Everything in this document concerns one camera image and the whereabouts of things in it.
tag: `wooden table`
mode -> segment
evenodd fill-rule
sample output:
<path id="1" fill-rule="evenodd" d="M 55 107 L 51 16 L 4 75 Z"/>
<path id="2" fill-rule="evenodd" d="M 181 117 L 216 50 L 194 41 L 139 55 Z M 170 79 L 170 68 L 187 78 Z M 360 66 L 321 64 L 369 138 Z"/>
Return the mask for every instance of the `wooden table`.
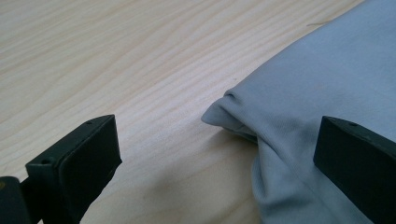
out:
<path id="1" fill-rule="evenodd" d="M 123 164 L 82 223 L 258 223 L 257 147 L 200 121 L 332 1 L 0 2 L 0 175 L 115 114 Z"/>

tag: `gray cloth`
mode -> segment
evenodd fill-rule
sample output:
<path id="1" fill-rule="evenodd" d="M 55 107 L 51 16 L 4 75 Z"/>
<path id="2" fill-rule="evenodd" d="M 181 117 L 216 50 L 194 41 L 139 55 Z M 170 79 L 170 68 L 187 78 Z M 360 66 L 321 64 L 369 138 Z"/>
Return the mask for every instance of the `gray cloth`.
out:
<path id="1" fill-rule="evenodd" d="M 322 116 L 396 141 L 396 1 L 366 1 L 227 91 L 206 123 L 255 141 L 262 223 L 371 223 L 313 163 Z"/>

